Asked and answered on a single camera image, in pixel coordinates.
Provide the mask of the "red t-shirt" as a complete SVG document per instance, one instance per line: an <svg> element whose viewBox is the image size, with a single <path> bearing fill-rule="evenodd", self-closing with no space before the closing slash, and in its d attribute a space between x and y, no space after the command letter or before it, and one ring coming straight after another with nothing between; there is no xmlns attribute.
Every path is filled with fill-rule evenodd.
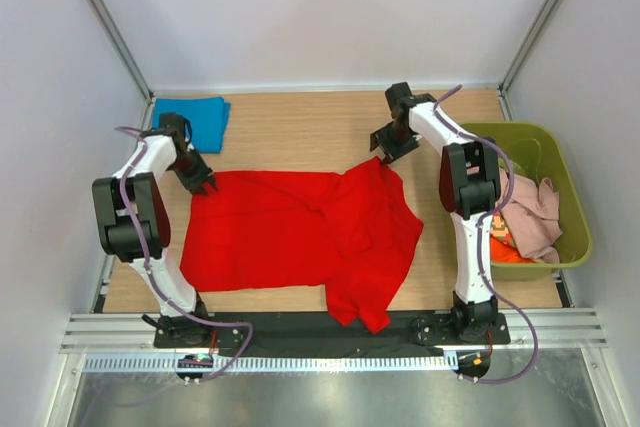
<svg viewBox="0 0 640 427"><path fill-rule="evenodd" d="M199 292L323 286L331 317L377 334L422 231L378 158L343 173L226 171L192 199L180 269Z"/></svg>

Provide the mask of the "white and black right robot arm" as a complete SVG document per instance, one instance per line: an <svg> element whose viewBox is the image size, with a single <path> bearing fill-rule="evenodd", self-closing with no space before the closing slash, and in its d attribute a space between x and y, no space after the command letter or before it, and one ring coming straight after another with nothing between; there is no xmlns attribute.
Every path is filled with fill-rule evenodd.
<svg viewBox="0 0 640 427"><path fill-rule="evenodd" d="M370 135L370 149L390 164L419 146L421 139L440 154L439 198L453 222L457 278L450 329L464 343L480 343L498 319L492 291L489 231L492 211L501 197L498 153L493 142L452 120L441 103L460 90L437 99L417 94L406 82L385 91L391 121Z"/></svg>

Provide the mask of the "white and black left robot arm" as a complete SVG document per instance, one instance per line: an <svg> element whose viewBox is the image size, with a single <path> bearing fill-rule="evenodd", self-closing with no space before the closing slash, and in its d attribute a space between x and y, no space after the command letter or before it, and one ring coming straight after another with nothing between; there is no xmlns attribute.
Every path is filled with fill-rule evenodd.
<svg viewBox="0 0 640 427"><path fill-rule="evenodd" d="M202 346L213 323L170 253L172 230L158 183L172 172L190 194L208 195L217 189L214 172L192 143L190 121L178 113L161 115L157 128L117 130L137 145L121 169L92 183L100 244L138 272L156 298L159 319L145 321L159 334Z"/></svg>

